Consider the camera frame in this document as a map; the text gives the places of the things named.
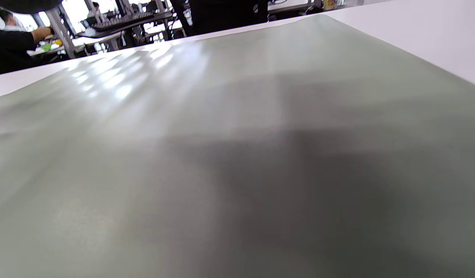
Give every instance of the black object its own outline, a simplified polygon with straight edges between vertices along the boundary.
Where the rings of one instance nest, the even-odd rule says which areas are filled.
[[[190,0],[190,4],[197,35],[267,22],[268,0]]]
[[[88,28],[94,24],[97,23],[97,19],[94,18],[94,17],[89,17],[87,19],[83,19],[82,21],[80,21],[80,23],[85,27],[85,28]]]
[[[63,0],[0,0],[0,6],[19,14],[36,14],[57,7]]]
[[[48,26],[49,30],[51,30],[51,35],[55,36],[56,32],[54,31],[54,28]]]
[[[125,16],[126,15],[126,7],[121,4],[121,0],[115,0],[115,3],[117,5],[117,7],[119,8],[119,14],[121,16]]]
[[[139,12],[133,15],[126,15],[121,18],[114,18],[107,22],[96,23],[92,25],[92,28],[97,31],[106,31],[116,28],[121,28],[123,26],[128,26],[133,23],[144,21],[146,19],[153,18],[152,12]]]
[[[162,7],[164,9],[168,8],[166,1],[160,1],[160,2],[162,3]],[[158,9],[157,2],[155,2],[155,1],[150,1],[146,4],[146,11],[156,11],[157,9]]]
[[[136,4],[131,4],[131,8],[133,9],[133,12],[140,12],[140,7]]]
[[[183,25],[186,35],[188,37],[195,35],[190,1],[172,0],[172,7],[174,8],[174,11],[176,11],[177,17],[179,18],[179,21],[181,21],[181,25]]]
[[[26,51],[35,48],[31,33],[0,30],[0,74],[34,67],[36,64]]]
[[[104,15],[109,20],[117,16],[115,11],[108,11]]]

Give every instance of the black chair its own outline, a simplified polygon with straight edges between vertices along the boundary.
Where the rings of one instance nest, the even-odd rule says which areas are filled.
[[[167,9],[167,1],[160,1],[162,3],[162,7]],[[146,11],[156,11],[157,10],[157,3],[155,1],[150,1],[146,4]]]
[[[189,36],[264,23],[268,16],[268,0],[172,0],[172,4]]]
[[[80,23],[85,27],[85,28],[88,28],[90,26],[92,26],[93,24],[95,24],[97,22],[97,19],[94,18],[94,17],[89,17],[87,19],[83,19],[82,21],[80,21]]]

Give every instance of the black shirt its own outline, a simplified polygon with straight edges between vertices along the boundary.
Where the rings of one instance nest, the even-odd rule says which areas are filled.
[[[26,51],[36,46],[29,32],[0,30],[0,74],[35,66]]]

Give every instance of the man's arm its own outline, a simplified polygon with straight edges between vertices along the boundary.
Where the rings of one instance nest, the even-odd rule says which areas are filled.
[[[45,37],[52,35],[52,29],[50,27],[40,27],[33,30],[31,35],[33,36],[35,44],[38,44],[38,42],[43,41]]]

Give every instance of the person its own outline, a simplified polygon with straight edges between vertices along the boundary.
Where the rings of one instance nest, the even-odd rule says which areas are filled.
[[[100,12],[100,5],[97,3],[97,2],[92,2],[93,3],[93,10],[91,10],[89,13],[88,13],[88,16],[87,18],[91,18],[91,17],[97,17],[98,16],[98,19],[102,22],[105,22],[107,20],[107,17],[105,14],[102,14]]]
[[[0,30],[0,74],[36,66],[26,51],[34,51],[38,42],[52,34],[50,27],[32,32]]]
[[[95,17],[100,14],[100,5],[97,2],[93,2],[93,10],[88,13],[88,17]]]
[[[157,10],[157,2],[155,0],[150,0],[146,4],[146,11],[156,11]]]
[[[1,9],[0,17],[6,24],[3,30],[6,31],[22,31],[26,32],[26,29],[20,24],[20,21],[10,12]]]

